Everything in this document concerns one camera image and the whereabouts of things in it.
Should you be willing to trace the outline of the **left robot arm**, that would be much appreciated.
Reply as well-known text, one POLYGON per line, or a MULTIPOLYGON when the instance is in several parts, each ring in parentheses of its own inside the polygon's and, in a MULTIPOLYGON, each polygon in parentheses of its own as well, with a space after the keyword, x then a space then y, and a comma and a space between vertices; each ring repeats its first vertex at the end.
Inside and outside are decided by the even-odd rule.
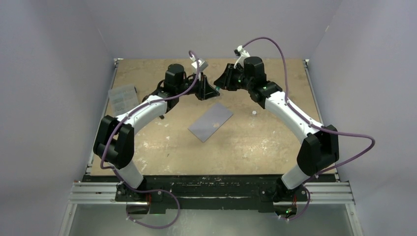
POLYGON ((102 169, 112 169, 125 185, 129 185, 127 194, 134 201, 141 201, 147 194, 145 178, 132 160, 135 135, 173 109, 181 96, 193 94, 199 100, 219 96, 203 74, 207 62, 199 59, 192 66, 194 72, 187 76, 181 64, 169 65, 164 80, 140 105, 116 117, 106 115, 100 122, 93 153, 100 157, 102 169))

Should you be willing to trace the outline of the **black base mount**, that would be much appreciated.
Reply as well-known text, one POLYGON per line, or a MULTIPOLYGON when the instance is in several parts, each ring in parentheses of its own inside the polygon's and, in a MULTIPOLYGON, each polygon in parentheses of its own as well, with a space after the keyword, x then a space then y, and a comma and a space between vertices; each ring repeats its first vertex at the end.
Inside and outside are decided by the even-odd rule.
POLYGON ((144 203, 151 214, 168 209, 256 210, 270 213, 285 210, 307 200, 301 187, 284 190, 278 186, 281 175, 148 175, 139 187, 130 190, 116 176, 87 176, 82 183, 97 184, 95 194, 110 193, 116 203, 144 203))

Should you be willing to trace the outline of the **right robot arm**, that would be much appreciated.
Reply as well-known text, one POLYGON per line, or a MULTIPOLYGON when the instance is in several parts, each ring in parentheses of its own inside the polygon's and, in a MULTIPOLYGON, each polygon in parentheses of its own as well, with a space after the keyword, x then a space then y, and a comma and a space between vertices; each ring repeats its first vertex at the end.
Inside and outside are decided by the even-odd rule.
POLYGON ((297 163, 277 182, 276 193, 280 199, 290 199, 295 188, 339 159, 336 128, 329 125, 329 132, 322 131, 321 123, 286 100, 283 89, 267 79, 260 57, 248 57, 242 65, 227 64, 214 85, 228 91, 248 91, 255 103, 281 119, 300 141, 297 163))

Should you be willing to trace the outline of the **clear plastic organizer box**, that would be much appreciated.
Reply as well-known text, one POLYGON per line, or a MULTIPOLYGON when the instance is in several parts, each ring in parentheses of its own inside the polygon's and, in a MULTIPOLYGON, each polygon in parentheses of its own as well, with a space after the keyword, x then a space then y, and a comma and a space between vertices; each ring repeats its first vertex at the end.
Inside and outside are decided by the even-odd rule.
POLYGON ((114 116, 129 112, 139 105, 137 90, 133 84, 108 91, 109 102, 114 116))

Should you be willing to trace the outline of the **grey envelope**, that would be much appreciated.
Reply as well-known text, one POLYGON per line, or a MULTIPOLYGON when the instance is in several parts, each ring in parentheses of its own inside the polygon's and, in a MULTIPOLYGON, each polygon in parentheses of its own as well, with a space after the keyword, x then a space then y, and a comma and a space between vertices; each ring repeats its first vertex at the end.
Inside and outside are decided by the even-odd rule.
POLYGON ((220 103, 211 106, 188 130, 202 143, 207 141, 233 113, 220 103))

